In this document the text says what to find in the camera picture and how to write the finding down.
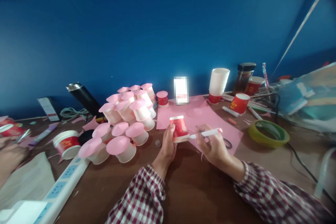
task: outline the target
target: blue wall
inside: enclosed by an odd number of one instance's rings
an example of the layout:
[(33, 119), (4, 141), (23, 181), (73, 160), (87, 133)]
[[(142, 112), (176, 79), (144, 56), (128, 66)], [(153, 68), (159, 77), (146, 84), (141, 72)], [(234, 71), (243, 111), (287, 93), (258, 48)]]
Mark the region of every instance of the blue wall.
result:
[[(270, 75), (312, 2), (0, 0), (0, 115), (42, 116), (36, 99), (45, 96), (79, 109), (65, 89), (76, 81), (103, 104), (119, 87), (146, 82), (172, 95), (174, 76), (190, 77), (191, 95), (207, 93), (215, 67), (231, 69), (230, 88), (246, 61), (259, 76), (267, 62)], [(288, 61), (335, 48), (335, 3), (321, 0), (275, 76), (297, 73)]]

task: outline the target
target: yellow tape roll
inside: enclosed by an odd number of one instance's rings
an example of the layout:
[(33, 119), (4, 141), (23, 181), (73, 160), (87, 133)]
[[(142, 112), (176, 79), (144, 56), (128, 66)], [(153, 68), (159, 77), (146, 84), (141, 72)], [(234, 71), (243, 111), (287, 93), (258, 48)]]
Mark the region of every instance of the yellow tape roll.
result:
[[(259, 131), (264, 129), (271, 133), (275, 139), (272, 139)], [(279, 125), (265, 120), (254, 121), (248, 129), (250, 137), (261, 145), (265, 145), (271, 148), (278, 148), (289, 141), (289, 134)]]

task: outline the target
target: power strip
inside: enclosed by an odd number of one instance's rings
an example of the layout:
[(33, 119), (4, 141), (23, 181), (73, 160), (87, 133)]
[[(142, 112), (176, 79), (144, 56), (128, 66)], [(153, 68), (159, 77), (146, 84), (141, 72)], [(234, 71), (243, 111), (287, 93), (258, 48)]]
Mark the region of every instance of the power strip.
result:
[(43, 201), (48, 203), (34, 224), (54, 223), (89, 163), (88, 159), (81, 159), (78, 155), (73, 158), (44, 197)]

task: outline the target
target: checkered sleeve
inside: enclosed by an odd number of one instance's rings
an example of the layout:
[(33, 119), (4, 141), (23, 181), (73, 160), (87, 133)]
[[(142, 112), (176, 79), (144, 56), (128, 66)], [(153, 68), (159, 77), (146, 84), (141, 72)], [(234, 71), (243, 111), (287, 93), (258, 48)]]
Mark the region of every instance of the checkered sleeve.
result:
[(105, 224), (112, 223), (162, 223), (165, 200), (165, 182), (152, 169), (142, 167), (132, 179), (124, 196), (108, 214)]
[(245, 163), (236, 192), (267, 223), (329, 223), (334, 216), (322, 203), (294, 184), (277, 180), (263, 167)]

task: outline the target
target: white marker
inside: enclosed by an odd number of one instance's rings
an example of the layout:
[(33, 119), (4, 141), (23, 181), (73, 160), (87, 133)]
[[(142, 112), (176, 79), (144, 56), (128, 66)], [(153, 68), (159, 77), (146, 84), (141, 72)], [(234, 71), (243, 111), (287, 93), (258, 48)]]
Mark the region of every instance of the white marker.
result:
[[(201, 132), (202, 136), (204, 137), (209, 137), (211, 135), (216, 135), (216, 134), (220, 134), (222, 133), (223, 130), (221, 128), (217, 128), (217, 129), (213, 129), (213, 130), (209, 130), (209, 131), (204, 131), (204, 132)], [(196, 139), (196, 135), (191, 135), (189, 137), (189, 139)]]
[(258, 115), (257, 112), (254, 111), (253, 108), (249, 107), (248, 109), (252, 112), (252, 114), (253, 114), (258, 120), (263, 120), (263, 119), (260, 117), (260, 115)]
[(231, 109), (229, 109), (228, 107), (222, 107), (223, 110), (225, 110), (226, 112), (230, 113), (231, 115), (238, 117), (239, 113), (237, 113), (236, 111), (233, 111)]

